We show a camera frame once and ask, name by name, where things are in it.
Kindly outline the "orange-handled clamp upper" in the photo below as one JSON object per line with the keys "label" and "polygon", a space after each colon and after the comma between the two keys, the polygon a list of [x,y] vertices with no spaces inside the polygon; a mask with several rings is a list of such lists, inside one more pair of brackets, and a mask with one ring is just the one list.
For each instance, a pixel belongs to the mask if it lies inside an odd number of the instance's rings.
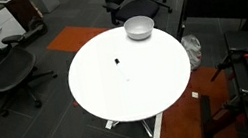
{"label": "orange-handled clamp upper", "polygon": [[230,68],[230,66],[232,66],[236,61],[241,60],[241,58],[248,58],[248,49],[230,48],[222,61],[216,65],[216,72],[211,77],[211,82],[217,78],[222,70]]}

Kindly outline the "white bowl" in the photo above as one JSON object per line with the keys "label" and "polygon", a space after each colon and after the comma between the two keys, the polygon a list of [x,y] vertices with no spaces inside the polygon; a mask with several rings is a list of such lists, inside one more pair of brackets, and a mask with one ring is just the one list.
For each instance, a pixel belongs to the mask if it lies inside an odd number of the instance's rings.
{"label": "white bowl", "polygon": [[126,35],[133,40],[143,40],[152,34],[155,22],[150,17],[135,16],[124,23]]}

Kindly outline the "white marker with black cap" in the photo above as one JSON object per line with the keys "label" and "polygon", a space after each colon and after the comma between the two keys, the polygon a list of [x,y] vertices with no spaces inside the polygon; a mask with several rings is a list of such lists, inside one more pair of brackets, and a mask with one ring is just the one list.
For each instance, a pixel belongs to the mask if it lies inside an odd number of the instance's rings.
{"label": "white marker with black cap", "polygon": [[130,78],[128,77],[128,75],[126,74],[126,72],[124,71],[124,68],[123,66],[121,65],[120,63],[120,60],[118,60],[117,58],[115,58],[115,64],[116,64],[116,67],[118,67],[119,69],[119,72],[121,72],[124,76],[124,78],[126,79],[126,81],[128,82],[130,80]]}

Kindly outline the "white plastic bag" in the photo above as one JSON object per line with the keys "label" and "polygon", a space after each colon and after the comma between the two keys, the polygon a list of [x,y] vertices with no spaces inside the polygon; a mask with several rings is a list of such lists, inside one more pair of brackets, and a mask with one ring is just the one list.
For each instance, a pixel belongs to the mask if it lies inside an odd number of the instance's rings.
{"label": "white plastic bag", "polygon": [[201,44],[194,35],[186,35],[182,38],[181,43],[189,56],[191,70],[199,68],[202,61]]}

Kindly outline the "black office chair at back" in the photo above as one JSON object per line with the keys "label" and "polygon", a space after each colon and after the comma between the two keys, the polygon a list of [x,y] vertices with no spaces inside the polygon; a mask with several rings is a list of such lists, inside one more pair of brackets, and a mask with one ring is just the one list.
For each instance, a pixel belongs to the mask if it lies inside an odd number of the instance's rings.
{"label": "black office chair at back", "polygon": [[133,0],[125,5],[122,2],[125,0],[104,0],[102,6],[111,14],[111,21],[117,25],[120,22],[125,22],[131,17],[146,16],[153,18],[158,13],[159,5],[150,0]]}

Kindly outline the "round white table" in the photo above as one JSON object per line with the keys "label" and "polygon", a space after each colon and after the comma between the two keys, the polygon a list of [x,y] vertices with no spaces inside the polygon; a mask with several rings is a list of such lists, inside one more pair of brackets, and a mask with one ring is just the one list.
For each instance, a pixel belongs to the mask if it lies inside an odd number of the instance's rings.
{"label": "round white table", "polygon": [[124,123],[154,117],[150,135],[160,138],[163,113],[183,95],[191,66],[176,38],[158,29],[151,33],[142,41],[129,38],[122,27],[96,35],[74,56],[68,83],[74,99],[92,115]]}

